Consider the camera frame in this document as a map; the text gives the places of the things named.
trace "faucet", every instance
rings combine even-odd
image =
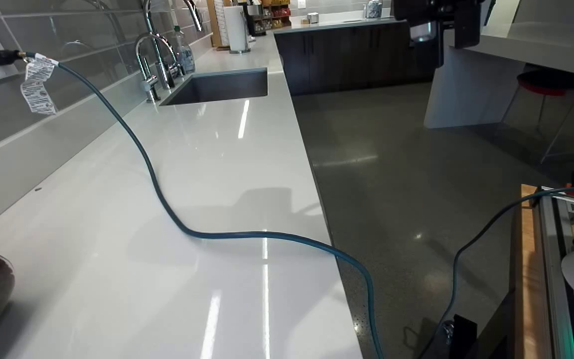
[[[203,32],[203,22],[201,22],[201,18],[199,18],[199,12],[195,10],[193,0],[185,0],[185,6],[187,6],[187,10],[189,10],[189,14],[191,14],[191,20],[193,20],[195,30],[197,30],[197,32]]]
[[[174,87],[172,71],[174,71],[174,67],[177,67],[177,57],[176,57],[170,41],[162,34],[158,34],[156,28],[154,28],[154,22],[152,22],[152,0],[144,2],[144,18],[146,18],[148,34],[138,37],[138,43],[134,45],[134,51],[136,51],[138,61],[140,61],[140,41],[144,37],[152,37],[152,47],[154,47],[154,55],[156,55],[160,77],[164,81],[164,87],[172,89]],[[162,45],[160,43],[164,43],[170,49],[170,53],[174,57],[174,63],[166,65],[166,59],[162,55]]]
[[[146,32],[136,39],[134,55],[136,55],[136,61],[140,65],[142,77],[144,77],[144,89],[148,91],[148,97],[156,103],[160,99],[160,95],[156,93],[158,77],[154,73],[150,73],[150,63],[146,61],[146,55],[142,53],[142,45],[148,37],[154,43],[164,43],[164,47],[172,53],[172,63],[166,65],[164,55],[158,51],[158,71],[164,73],[162,81],[168,89],[174,87],[174,77],[179,75],[179,61],[177,61],[174,47],[170,45],[170,41],[162,34]]]

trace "cabinet door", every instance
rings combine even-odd
[[[347,43],[343,43],[343,32],[325,30],[311,34],[313,49],[313,91],[339,91],[343,79],[343,53]]]
[[[321,32],[307,32],[303,34],[303,45],[305,45],[305,59],[307,59],[307,69],[309,69],[309,77],[307,77],[307,85],[303,89],[303,93],[321,93],[325,91],[325,47],[321,47]]]
[[[405,81],[431,79],[433,69],[423,67],[411,47],[405,24],[377,26],[371,30],[369,85],[393,85]]]
[[[287,75],[287,83],[291,93],[309,93],[311,89],[311,45],[307,41],[307,34],[281,34],[275,35],[283,69]]]
[[[347,28],[339,35],[341,89],[369,85],[369,28]]]

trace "power cord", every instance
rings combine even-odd
[[[152,159],[150,159],[144,143],[140,141],[140,137],[128,125],[128,121],[118,113],[118,109],[110,103],[110,99],[88,77],[76,73],[74,69],[70,69],[64,63],[58,63],[58,67],[64,69],[66,73],[70,73],[72,77],[76,77],[78,81],[82,81],[92,93],[96,93],[98,99],[114,115],[114,119],[128,131],[130,139],[136,143],[136,147],[140,149],[140,153],[142,153],[142,157],[146,161],[146,167],[148,167],[148,173],[150,173],[150,179],[152,179],[152,185],[154,185],[154,191],[156,191],[160,203],[164,205],[166,213],[176,223],[176,227],[181,229],[185,235],[199,237],[199,239],[219,239],[219,241],[263,239],[263,237],[279,239],[279,241],[293,241],[293,243],[309,245],[309,247],[315,247],[319,251],[331,253],[333,257],[349,263],[365,281],[365,287],[367,287],[367,319],[369,319],[369,329],[371,329],[371,341],[373,341],[377,359],[385,359],[381,333],[379,333],[377,321],[375,321],[375,285],[373,285],[373,277],[371,277],[369,269],[359,259],[355,259],[353,255],[349,255],[349,253],[345,253],[345,251],[341,251],[337,247],[331,247],[327,243],[321,243],[321,241],[315,241],[315,239],[309,239],[309,237],[303,237],[303,235],[293,235],[293,233],[281,233],[281,231],[221,231],[221,233],[213,233],[213,231],[195,231],[195,229],[187,227],[181,221],[181,217],[174,211],[170,201],[166,199],[166,193],[164,193],[164,189],[160,185],[160,179],[156,175]]]
[[[534,191],[532,195],[524,195],[508,205],[504,205],[500,211],[496,211],[486,223],[484,227],[470,239],[466,241],[453,257],[453,263],[451,263],[451,297],[449,297],[449,305],[447,309],[443,311],[441,319],[437,321],[429,341],[425,343],[423,351],[419,353],[419,359],[425,359],[429,347],[433,345],[437,333],[441,331],[441,325],[447,321],[447,315],[451,313],[455,301],[457,301],[457,291],[459,291],[459,265],[461,265],[461,257],[463,253],[472,247],[474,243],[478,243],[484,233],[504,215],[508,213],[510,209],[514,209],[516,205],[524,203],[524,201],[538,201],[540,197],[546,197],[546,195],[560,195],[560,193],[566,193],[566,191],[574,191],[574,187],[550,187],[550,189],[538,189]]]

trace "faucet handle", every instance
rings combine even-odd
[[[170,77],[179,77],[181,75],[181,65],[179,63],[170,63],[168,65],[168,73],[170,73]]]
[[[162,99],[160,93],[156,91],[156,81],[160,81],[156,75],[150,75],[148,79],[144,79],[144,91],[148,93],[150,101],[158,101]]]

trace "gray tile backsplash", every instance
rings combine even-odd
[[[172,30],[168,0],[156,0],[156,28]],[[185,2],[174,6],[185,41],[209,34],[205,0],[197,0],[205,32],[193,30]],[[134,39],[146,32],[140,0],[0,0],[0,41],[4,47],[36,49],[62,59],[76,71],[106,87],[138,69]],[[22,73],[0,81],[0,139],[36,123],[20,95]],[[56,71],[46,83],[60,109],[88,95],[72,77]]]

